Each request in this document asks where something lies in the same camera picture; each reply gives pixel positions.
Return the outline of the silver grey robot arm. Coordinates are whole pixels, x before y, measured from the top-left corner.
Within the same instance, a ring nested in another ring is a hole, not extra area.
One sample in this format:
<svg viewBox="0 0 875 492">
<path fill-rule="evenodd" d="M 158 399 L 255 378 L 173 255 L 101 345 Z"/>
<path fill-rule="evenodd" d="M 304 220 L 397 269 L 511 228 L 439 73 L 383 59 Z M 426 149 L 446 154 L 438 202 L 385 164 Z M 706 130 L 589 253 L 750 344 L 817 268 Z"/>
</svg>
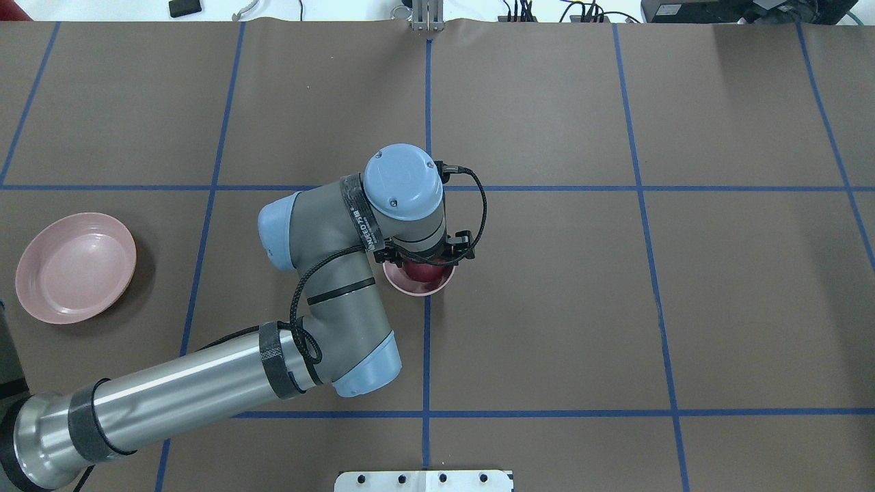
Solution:
<svg viewBox="0 0 875 492">
<path fill-rule="evenodd" d="M 322 384 L 343 398 L 398 376 L 396 334 L 368 260 L 451 268 L 472 259 L 476 234 L 446 230 L 444 185 L 474 171 L 412 144 L 386 146 L 363 172 L 263 206 L 262 248 L 298 283 L 286 320 L 244 328 L 175 360 L 68 394 L 33 394 L 12 331 L 2 322 L 2 489 L 82 485 L 93 469 L 178 434 Z"/>
</svg>

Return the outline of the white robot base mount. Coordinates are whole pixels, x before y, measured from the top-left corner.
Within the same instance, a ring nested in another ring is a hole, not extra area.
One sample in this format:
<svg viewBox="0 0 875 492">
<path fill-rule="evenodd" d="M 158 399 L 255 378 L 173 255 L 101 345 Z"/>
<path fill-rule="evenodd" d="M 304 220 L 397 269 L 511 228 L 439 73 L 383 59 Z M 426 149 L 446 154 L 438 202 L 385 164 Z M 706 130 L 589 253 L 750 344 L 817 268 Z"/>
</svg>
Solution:
<svg viewBox="0 0 875 492">
<path fill-rule="evenodd" d="M 334 491 L 513 490 L 513 473 L 497 469 L 343 472 L 334 483 Z"/>
</svg>

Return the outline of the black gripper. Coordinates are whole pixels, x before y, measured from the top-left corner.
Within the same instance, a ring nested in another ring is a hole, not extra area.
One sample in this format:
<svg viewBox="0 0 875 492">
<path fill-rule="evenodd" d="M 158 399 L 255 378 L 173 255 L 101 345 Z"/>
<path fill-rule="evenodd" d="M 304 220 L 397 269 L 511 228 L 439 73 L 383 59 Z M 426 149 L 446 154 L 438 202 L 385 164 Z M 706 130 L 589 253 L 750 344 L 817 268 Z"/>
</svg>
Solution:
<svg viewBox="0 0 875 492">
<path fill-rule="evenodd" d="M 425 264 L 431 266 L 457 266 L 464 260 L 475 259 L 477 237 L 472 231 L 459 231 L 453 236 L 443 233 L 435 237 L 435 244 L 427 249 L 413 251 L 405 248 L 411 243 L 392 238 L 385 248 L 374 252 L 378 264 L 389 262 L 397 266 L 404 264 Z"/>
</svg>

